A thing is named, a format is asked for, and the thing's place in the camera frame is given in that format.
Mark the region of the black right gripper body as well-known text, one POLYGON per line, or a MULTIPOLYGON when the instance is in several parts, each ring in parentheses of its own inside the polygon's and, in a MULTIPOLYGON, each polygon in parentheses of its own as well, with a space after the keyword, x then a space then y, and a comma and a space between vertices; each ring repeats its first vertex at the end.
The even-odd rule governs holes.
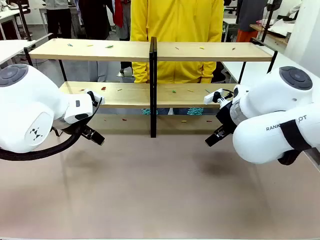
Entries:
POLYGON ((223 131, 224 133, 233 133, 237 127, 230 114, 232 105, 233 104, 230 101, 225 106, 221 107, 219 112, 216 114, 216 118, 221 123, 221 126, 218 128, 218 130, 223 131))

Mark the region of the person right forearm yellow sleeve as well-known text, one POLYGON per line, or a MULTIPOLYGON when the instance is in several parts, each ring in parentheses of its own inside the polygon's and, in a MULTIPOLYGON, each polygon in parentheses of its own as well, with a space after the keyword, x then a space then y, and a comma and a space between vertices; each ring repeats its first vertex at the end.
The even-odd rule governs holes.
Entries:
POLYGON ((136 84, 144 84, 149 81, 149 64, 147 62, 132 62, 132 69, 136 84))

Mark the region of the person left forearm yellow sleeve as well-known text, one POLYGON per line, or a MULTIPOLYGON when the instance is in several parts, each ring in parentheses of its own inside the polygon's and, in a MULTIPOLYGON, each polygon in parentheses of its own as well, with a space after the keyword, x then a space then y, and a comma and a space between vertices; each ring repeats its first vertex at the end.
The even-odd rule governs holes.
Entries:
POLYGON ((201 69, 201 77, 200 83, 201 84, 210 84, 213 78, 213 72, 217 67, 217 63, 215 61, 206 61, 202 65, 201 69))

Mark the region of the white long table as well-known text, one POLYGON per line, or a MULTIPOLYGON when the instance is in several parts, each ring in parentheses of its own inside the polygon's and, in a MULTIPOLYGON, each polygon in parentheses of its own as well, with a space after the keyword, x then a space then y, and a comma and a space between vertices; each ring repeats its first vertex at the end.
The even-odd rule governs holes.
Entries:
MULTIPOLYGON (((243 68, 243 62, 223 62, 222 63, 226 70, 230 73, 232 78, 235 82, 238 82, 240 80, 241 71, 243 68)), ((244 71, 242 74, 242 78, 240 83, 245 86, 254 86, 260 81, 266 74, 267 70, 269 69, 270 62, 268 61, 255 61, 255 62, 247 62, 244 71)), ((284 56, 281 53, 278 53, 275 59, 275 62, 273 64, 272 69, 276 69, 279 67, 284 66, 292 66, 296 67, 298 69, 301 69, 305 71, 312 79, 315 78, 316 80, 319 78, 320 75, 315 75, 311 71, 307 70, 306 68, 300 66, 296 62, 292 61, 288 57, 284 56)))

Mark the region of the wooden background table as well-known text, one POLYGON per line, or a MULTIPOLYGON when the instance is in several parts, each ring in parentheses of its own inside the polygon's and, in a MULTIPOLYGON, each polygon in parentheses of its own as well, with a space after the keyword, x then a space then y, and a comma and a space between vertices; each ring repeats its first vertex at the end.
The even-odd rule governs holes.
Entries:
MULTIPOLYGON (((252 29, 254 29, 255 31, 258 32, 258 39, 260 41, 263 40, 263 35, 264 35, 264 30, 265 28, 261 25, 258 25, 258 24, 250 24, 249 25, 252 29)), ((283 36, 283 35, 280 35, 278 33, 275 33, 275 32, 272 32, 272 31, 267 31, 266 33, 266 36, 264 38, 264 40, 266 39, 272 39, 273 41, 275 41, 277 44, 281 44, 281 45, 284 45, 284 46, 287 46, 288 45, 288 42, 286 40, 286 37, 283 36)))

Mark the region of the bystander grey jacket orange trousers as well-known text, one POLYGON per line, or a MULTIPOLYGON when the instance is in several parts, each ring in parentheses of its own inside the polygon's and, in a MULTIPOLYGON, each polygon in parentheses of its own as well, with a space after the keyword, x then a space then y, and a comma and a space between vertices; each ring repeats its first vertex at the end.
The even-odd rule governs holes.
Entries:
POLYGON ((258 31, 251 28, 258 20, 263 18, 264 8, 268 0, 237 0, 237 25, 236 42, 250 42, 251 38, 258 36, 258 31))

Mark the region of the black stand pole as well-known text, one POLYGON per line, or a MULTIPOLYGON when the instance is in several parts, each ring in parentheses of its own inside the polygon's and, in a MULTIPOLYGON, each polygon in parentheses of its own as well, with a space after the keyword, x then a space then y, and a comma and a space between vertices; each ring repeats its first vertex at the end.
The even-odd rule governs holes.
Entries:
POLYGON ((265 41, 265 38, 267 36, 268 28, 270 26, 270 22, 271 22, 271 19, 272 19, 272 15, 273 15, 274 9, 275 9, 274 0, 268 0, 267 4, 266 4, 265 20, 261 24, 261 34, 262 34, 262 36, 260 37, 260 40, 262 42, 265 41))

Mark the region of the person in yellow hoodie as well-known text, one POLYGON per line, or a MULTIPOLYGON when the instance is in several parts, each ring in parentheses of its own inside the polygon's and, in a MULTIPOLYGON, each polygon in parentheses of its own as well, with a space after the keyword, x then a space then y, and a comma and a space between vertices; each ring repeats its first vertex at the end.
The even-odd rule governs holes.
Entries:
MULTIPOLYGON (((131 0, 130 39, 148 42, 222 40, 224 0, 131 0)), ((159 84, 200 83, 203 61, 159 61, 159 84)))

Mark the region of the bystander in dark coat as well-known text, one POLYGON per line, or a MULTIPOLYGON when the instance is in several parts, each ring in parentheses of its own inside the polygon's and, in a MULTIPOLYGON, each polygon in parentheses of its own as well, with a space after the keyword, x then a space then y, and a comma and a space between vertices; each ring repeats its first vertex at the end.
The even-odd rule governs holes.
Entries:
POLYGON ((111 29, 107 8, 114 13, 112 0, 78 0, 78 6, 89 40, 106 40, 111 29))

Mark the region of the white side table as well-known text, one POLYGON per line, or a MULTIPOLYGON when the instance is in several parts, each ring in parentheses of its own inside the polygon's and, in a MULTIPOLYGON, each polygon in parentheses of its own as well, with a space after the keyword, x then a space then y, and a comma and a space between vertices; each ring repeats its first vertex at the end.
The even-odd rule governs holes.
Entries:
POLYGON ((0 40, 0 65, 7 62, 31 45, 35 40, 0 40))

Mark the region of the bystander in black trousers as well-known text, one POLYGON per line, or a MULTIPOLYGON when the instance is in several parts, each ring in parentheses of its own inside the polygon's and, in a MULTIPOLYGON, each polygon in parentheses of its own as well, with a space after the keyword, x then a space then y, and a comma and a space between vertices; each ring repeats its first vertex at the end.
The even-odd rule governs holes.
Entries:
POLYGON ((72 38, 72 15, 69 3, 74 0, 43 0, 46 6, 47 28, 57 38, 59 29, 64 39, 72 38))

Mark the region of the red hanging garment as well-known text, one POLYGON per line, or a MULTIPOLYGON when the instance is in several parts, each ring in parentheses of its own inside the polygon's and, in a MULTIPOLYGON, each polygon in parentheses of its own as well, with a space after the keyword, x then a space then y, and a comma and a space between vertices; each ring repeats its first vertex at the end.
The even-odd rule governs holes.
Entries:
POLYGON ((115 23, 116 26, 119 28, 122 28, 124 25, 124 20, 123 20, 123 4, 124 0, 112 0, 113 3, 113 22, 115 23))

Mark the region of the white background table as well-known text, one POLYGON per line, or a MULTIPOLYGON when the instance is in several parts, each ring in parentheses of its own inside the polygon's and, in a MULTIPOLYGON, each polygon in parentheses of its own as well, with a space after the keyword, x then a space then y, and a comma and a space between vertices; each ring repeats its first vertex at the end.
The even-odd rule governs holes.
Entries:
POLYGON ((28 0, 30 13, 25 15, 27 25, 43 27, 48 34, 47 9, 43 0, 28 0))

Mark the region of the wooden two-tier shelf black frame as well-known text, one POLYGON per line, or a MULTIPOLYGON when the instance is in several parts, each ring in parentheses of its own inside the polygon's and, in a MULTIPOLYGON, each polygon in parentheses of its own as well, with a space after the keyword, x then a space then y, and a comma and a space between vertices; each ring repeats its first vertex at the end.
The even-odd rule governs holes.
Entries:
POLYGON ((252 38, 250 42, 157 42, 151 38, 149 48, 150 137, 157 137, 157 80, 160 62, 243 62, 239 83, 247 62, 270 62, 274 65, 279 52, 264 42, 252 38))
MULTIPOLYGON (((124 61, 149 64, 150 42, 52 38, 38 47, 26 47, 24 52, 30 64, 32 60, 57 60, 63 79, 66 80, 63 61, 124 61)), ((63 87, 68 93, 79 93, 85 88, 97 92, 105 98, 105 104, 102 105, 104 108, 150 109, 150 84, 65 82, 63 87)))

